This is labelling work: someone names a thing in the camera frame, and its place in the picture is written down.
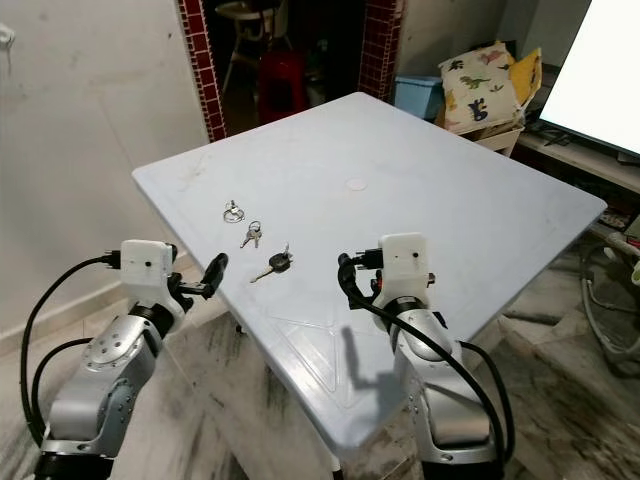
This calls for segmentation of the black-headed key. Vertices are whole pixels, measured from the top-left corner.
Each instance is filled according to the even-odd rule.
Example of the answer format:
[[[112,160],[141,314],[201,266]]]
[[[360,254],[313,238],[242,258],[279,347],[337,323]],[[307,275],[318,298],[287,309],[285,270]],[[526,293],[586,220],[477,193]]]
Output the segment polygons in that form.
[[[251,280],[251,283],[260,282],[260,280],[264,279],[265,276],[269,276],[271,274],[276,273],[284,273],[292,265],[292,253],[291,247],[285,246],[283,251],[278,253],[274,253],[271,255],[268,260],[268,269],[262,271],[261,274],[256,275],[255,278]]]

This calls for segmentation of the flat screen television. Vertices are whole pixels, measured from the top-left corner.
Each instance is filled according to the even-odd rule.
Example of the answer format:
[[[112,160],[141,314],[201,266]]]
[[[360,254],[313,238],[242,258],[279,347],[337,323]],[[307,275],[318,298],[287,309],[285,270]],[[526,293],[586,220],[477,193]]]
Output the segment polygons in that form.
[[[640,163],[640,0],[591,0],[540,119]]]

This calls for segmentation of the white television stand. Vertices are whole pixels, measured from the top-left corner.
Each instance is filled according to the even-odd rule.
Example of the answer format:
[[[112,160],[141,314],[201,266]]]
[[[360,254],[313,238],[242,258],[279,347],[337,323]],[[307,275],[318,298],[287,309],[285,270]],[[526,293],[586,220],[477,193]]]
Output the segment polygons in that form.
[[[480,145],[550,177],[603,198],[608,205],[640,211],[640,166],[618,163],[612,152],[566,133],[507,131]]]

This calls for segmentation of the pale baby high chair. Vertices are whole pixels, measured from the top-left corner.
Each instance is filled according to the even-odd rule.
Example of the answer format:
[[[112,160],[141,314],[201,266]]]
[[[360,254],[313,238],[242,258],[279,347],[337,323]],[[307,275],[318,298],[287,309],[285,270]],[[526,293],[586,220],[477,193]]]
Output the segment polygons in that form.
[[[261,44],[264,51],[293,49],[288,36],[289,0],[234,0],[215,6],[215,13],[233,22],[232,61],[257,60],[242,52],[246,44]]]

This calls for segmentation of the white folding plastic table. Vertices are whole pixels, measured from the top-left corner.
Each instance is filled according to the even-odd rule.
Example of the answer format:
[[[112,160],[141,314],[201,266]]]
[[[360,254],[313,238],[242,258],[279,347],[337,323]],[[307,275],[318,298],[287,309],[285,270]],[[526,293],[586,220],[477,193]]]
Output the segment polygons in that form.
[[[134,170],[189,255],[228,253],[221,296],[339,460],[410,413],[387,328],[349,307],[340,253],[428,241],[430,308],[471,340],[605,209],[602,198],[366,93]],[[241,248],[251,221],[260,246]],[[271,255],[292,265],[265,276]]]

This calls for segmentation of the yellow cushion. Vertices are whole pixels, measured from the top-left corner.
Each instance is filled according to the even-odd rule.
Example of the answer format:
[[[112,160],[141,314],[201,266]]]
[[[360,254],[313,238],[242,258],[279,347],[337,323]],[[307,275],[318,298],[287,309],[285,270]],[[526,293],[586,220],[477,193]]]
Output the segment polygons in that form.
[[[509,78],[512,86],[515,87],[516,101],[521,108],[526,108],[534,99],[535,93],[540,90],[541,81],[543,81],[541,59],[543,59],[543,52],[540,47],[535,47],[524,59],[513,61],[509,65]]]

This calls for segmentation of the blue plastic box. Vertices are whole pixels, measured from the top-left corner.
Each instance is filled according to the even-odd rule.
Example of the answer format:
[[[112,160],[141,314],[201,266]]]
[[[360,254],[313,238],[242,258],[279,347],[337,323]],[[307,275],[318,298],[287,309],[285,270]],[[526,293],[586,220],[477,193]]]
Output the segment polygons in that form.
[[[434,122],[443,105],[442,86],[439,76],[397,76],[392,104],[426,122]]]

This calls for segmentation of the dinosaur print pillow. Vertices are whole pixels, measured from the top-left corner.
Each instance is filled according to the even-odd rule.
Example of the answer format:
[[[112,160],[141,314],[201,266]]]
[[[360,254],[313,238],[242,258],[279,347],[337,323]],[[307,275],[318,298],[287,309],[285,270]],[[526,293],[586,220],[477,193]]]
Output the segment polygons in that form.
[[[467,134],[513,122],[520,109],[509,74],[512,63],[502,41],[439,63],[443,104],[436,124]]]

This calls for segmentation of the red plastic stool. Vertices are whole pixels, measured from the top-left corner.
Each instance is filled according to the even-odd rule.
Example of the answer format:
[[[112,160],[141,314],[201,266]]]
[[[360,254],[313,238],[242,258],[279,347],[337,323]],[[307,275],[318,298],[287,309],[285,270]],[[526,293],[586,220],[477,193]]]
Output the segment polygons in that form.
[[[259,124],[287,118],[308,109],[305,56],[297,51],[270,51],[261,56],[257,78]]]

